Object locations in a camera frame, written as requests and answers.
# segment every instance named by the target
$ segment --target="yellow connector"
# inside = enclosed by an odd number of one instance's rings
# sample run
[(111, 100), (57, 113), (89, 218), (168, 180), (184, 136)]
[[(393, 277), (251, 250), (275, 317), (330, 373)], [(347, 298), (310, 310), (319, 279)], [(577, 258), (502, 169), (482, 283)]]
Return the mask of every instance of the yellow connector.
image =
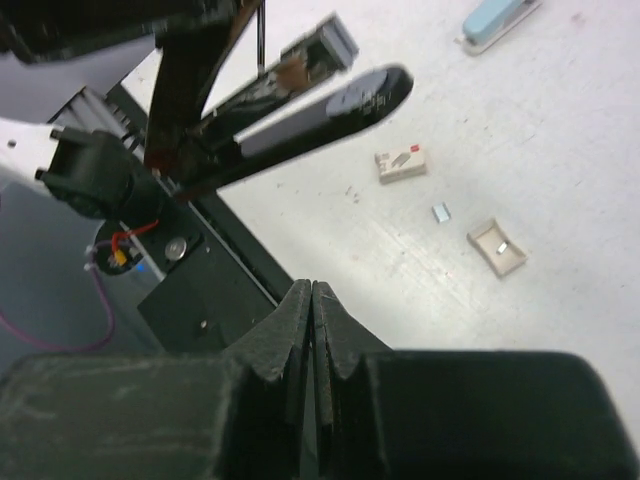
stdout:
[(116, 261), (116, 263), (118, 265), (120, 265), (121, 267), (127, 263), (127, 256), (124, 254), (124, 252), (120, 249), (116, 250), (115, 252), (113, 252), (113, 258)]

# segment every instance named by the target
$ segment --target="orange wire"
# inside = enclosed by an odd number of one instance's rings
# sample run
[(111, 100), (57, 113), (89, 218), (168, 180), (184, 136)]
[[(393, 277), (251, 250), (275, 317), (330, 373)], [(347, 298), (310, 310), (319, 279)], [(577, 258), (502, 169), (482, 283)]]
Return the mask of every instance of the orange wire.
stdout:
[(148, 225), (143, 225), (142, 227), (134, 228), (133, 230), (128, 230), (126, 232), (114, 233), (113, 236), (111, 237), (111, 250), (113, 251), (113, 253), (117, 252), (119, 248), (118, 242), (120, 240), (129, 238), (131, 235), (140, 235), (142, 233), (148, 232), (149, 230), (154, 228), (156, 225), (158, 225), (158, 221), (159, 220), (156, 220), (155, 222), (151, 222)]

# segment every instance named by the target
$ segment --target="white robot part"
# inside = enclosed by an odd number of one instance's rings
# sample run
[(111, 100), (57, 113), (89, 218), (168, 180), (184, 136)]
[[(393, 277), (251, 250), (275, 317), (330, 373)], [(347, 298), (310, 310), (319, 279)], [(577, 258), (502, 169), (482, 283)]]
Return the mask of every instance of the white robot part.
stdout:
[(36, 180), (38, 169), (48, 170), (58, 148), (53, 125), (37, 125), (0, 118), (0, 175), (38, 193), (50, 195)]

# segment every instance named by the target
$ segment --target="stapler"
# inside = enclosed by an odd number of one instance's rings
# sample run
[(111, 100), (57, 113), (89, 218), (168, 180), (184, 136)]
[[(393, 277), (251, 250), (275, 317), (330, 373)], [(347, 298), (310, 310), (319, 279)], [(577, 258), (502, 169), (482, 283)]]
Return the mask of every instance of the stapler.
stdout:
[(542, 0), (485, 0), (462, 25), (456, 39), (469, 55), (479, 55), (533, 13)]

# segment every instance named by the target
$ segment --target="cable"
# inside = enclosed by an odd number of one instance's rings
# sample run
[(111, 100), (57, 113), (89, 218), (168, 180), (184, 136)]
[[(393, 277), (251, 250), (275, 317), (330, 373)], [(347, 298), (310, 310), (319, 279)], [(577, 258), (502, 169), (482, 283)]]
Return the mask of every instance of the cable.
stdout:
[[(107, 333), (100, 340), (90, 343), (88, 345), (82, 345), (79, 347), (66, 347), (64, 345), (56, 345), (55, 343), (45, 342), (36, 337), (29, 335), (24, 330), (21, 330), (16, 325), (11, 323), (2, 312), (0, 312), (0, 325), (2, 325), (7, 331), (12, 333), (16, 338), (22, 340), (24, 343), (28, 343), (37, 347), (41, 350), (47, 350), (50, 352), (68, 352), (68, 353), (87, 353), (87, 352), (95, 352), (100, 350), (105, 345), (107, 345), (116, 330), (116, 316), (113, 312), (113, 308), (107, 299), (107, 294), (104, 289), (104, 284), (96, 271), (96, 262), (95, 256), (96, 252), (99, 248), (108, 247), (110, 242), (108, 240), (96, 243), (93, 248), (89, 251), (90, 263), (89, 263), (89, 273), (91, 274), (91, 278), (93, 279), (93, 283), (96, 286), (96, 292), (98, 293), (98, 297), (100, 297), (100, 302), (104, 306), (105, 313), (107, 315)], [(127, 242), (120, 242), (120, 244), (116, 243), (116, 247), (118, 245), (126, 245)]]
[(113, 252), (113, 258), (118, 263), (118, 265), (122, 266), (127, 263), (127, 257), (120, 248), (118, 248), (118, 242), (120, 240), (124, 240), (129, 238), (132, 235), (140, 235), (144, 232), (148, 232), (152, 228), (158, 225), (158, 220), (155, 222), (151, 222), (148, 225), (143, 225), (142, 227), (134, 228), (133, 230), (128, 230), (126, 232), (116, 232), (111, 237), (111, 251)]

